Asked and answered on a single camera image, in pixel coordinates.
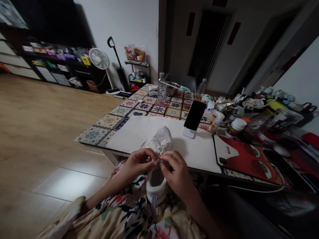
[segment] patterned tablecloth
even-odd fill
[[[150,85],[152,84],[146,84],[110,113],[99,119],[90,128],[76,137],[75,141],[106,148],[106,145],[112,136],[116,134],[116,132],[122,128],[132,116],[163,116],[178,120],[186,120],[188,111],[194,100],[194,93],[178,90],[178,93],[174,97],[166,96],[165,105],[162,106],[157,103],[157,95],[150,95]],[[209,126],[209,119],[202,117],[199,128],[208,131]],[[220,127],[216,133],[225,136],[224,132],[225,128]],[[230,169],[221,168],[221,171],[224,175],[272,184]]]

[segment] door frame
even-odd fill
[[[266,42],[268,41],[268,39],[270,38],[272,32],[274,31],[277,23],[279,21],[281,21],[284,18],[287,18],[293,14],[295,14],[295,18],[298,14],[298,12],[301,10],[301,6],[295,6],[293,9],[287,10],[283,13],[279,13],[275,16],[273,16],[272,18],[269,19],[266,27],[264,28],[262,34],[260,35],[260,37],[258,38],[255,46],[253,47],[251,53],[249,54],[246,62],[244,63],[244,65],[242,66],[242,68],[240,69],[239,74],[237,75],[237,77],[235,78],[235,81],[233,82],[232,86],[230,87],[229,90],[229,94],[233,95],[238,86],[240,85],[240,83],[243,81],[244,77],[246,76],[249,68],[252,66],[252,64],[254,63],[254,61],[257,59],[257,57],[259,56],[261,50],[263,49],[263,47],[265,46]],[[283,35],[280,37],[280,39],[278,40],[278,42],[276,43],[276,45],[273,47],[273,49],[275,49],[275,47],[277,46],[277,44],[280,42],[280,40],[282,39],[282,37],[284,36],[285,33],[283,33]]]
[[[198,32],[199,32],[199,28],[200,28],[200,24],[201,24],[201,21],[202,21],[202,17],[203,17],[203,12],[204,11],[210,11],[210,12],[216,12],[216,13],[222,13],[222,14],[228,15],[228,19],[227,19],[227,21],[224,24],[222,34],[221,34],[221,36],[219,38],[217,47],[216,47],[215,52],[213,54],[213,57],[212,57],[212,59],[210,61],[209,70],[208,70],[208,72],[206,73],[206,76],[205,76],[207,78],[206,85],[208,85],[208,83],[210,81],[210,77],[211,77],[211,75],[213,73],[213,70],[215,68],[217,59],[218,59],[218,57],[219,57],[219,55],[221,53],[222,47],[225,44],[225,42],[227,40],[227,36],[230,33],[230,31],[231,31],[230,27],[232,26],[232,23],[234,22],[236,9],[220,9],[218,7],[204,7],[202,9],[201,15],[200,15],[200,22],[199,22],[199,24],[197,26],[197,29],[196,29],[197,30],[196,31],[196,39],[195,39],[194,46],[193,46],[192,57],[191,57],[187,72],[189,72],[190,65],[192,64],[192,60],[193,60],[193,56],[194,56],[194,50],[195,50],[197,37],[198,37]]]

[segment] black chair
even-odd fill
[[[175,82],[181,86],[187,87],[191,92],[196,92],[196,79],[187,75],[175,75],[168,73],[165,77],[165,81]]]

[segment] floral fabric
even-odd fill
[[[125,162],[123,160],[117,164],[107,183],[112,183]],[[140,175],[125,189],[74,219],[74,214],[79,213],[79,205],[84,202],[84,197],[76,199],[38,238],[203,238],[204,235],[192,221],[185,205],[173,192],[167,194],[157,208],[151,208],[145,193],[146,178],[147,174]],[[203,177],[194,175],[193,178],[195,186],[201,191]]]

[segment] white sneaker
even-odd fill
[[[164,152],[171,150],[173,147],[172,135],[166,126],[161,127],[149,140],[149,148],[161,156]],[[152,203],[152,207],[157,207],[164,201],[168,191],[168,183],[160,167],[149,171],[146,181],[146,196]]]
[[[154,135],[152,139],[149,140],[148,147],[154,150],[154,152],[159,156],[173,147],[172,135],[170,130],[166,126],[162,126]]]

